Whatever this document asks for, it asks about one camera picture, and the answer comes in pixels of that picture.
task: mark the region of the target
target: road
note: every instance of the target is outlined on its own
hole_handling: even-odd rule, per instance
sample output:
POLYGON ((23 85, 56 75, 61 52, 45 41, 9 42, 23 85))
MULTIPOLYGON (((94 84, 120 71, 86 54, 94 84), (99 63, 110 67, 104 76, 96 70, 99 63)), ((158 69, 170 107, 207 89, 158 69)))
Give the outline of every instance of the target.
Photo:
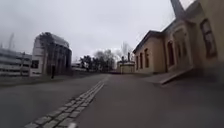
POLYGON ((92 102, 74 117, 79 128, 211 128, 224 125, 223 85, 183 79, 160 87, 132 75, 96 75, 0 90, 0 127, 23 127, 57 110, 102 80, 103 86, 94 94, 92 102))
POLYGON ((212 128, 224 125, 224 87, 182 80, 158 87, 112 76, 76 122, 79 128, 212 128))
POLYGON ((0 128, 19 128, 85 92, 105 75, 0 90, 0 128))

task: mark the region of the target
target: cobblestone strip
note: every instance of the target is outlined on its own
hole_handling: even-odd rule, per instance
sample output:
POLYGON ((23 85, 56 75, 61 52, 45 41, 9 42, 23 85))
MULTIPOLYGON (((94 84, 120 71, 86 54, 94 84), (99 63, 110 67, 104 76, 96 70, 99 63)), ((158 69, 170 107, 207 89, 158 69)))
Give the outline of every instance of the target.
POLYGON ((66 128, 89 106, 97 92, 104 86, 104 82, 107 79, 108 78, 105 78, 100 81, 79 97, 72 98, 58 110, 27 124, 25 128, 66 128))

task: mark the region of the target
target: sky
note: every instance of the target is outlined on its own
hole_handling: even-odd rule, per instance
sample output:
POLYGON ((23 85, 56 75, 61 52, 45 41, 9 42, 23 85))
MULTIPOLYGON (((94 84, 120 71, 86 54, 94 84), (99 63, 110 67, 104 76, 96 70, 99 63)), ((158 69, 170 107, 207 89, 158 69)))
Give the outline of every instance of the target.
MULTIPOLYGON (((181 0, 187 8, 193 0, 181 0)), ((70 44, 73 59, 97 50, 133 49, 149 30, 163 30, 174 19, 170 0, 0 0, 0 44, 32 54, 41 32, 70 44)))

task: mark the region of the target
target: modern glass building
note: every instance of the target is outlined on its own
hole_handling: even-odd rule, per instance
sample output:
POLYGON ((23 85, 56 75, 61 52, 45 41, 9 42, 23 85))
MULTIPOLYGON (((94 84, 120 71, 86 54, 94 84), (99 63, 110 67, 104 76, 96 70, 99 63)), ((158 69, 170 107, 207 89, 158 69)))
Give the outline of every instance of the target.
POLYGON ((71 55, 63 38, 48 32, 40 34, 34 42, 30 76, 51 75, 52 68, 56 75, 65 74, 71 69, 71 55))

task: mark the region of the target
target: building facade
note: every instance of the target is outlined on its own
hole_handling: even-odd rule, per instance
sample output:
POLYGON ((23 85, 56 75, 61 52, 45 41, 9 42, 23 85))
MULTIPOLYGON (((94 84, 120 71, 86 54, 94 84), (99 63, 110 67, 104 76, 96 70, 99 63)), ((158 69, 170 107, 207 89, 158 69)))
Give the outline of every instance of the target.
POLYGON ((215 34, 201 4, 184 10, 179 0, 171 3, 176 19, 162 32, 149 31, 134 50, 137 73, 205 70, 218 62, 215 34))
POLYGON ((32 54, 31 76, 66 74, 71 69, 72 52, 64 39, 43 33, 36 37, 32 54))
POLYGON ((131 74, 135 71, 134 61, 118 61, 116 72, 121 74, 131 74))
POLYGON ((0 48, 0 76, 28 77, 31 55, 0 48))

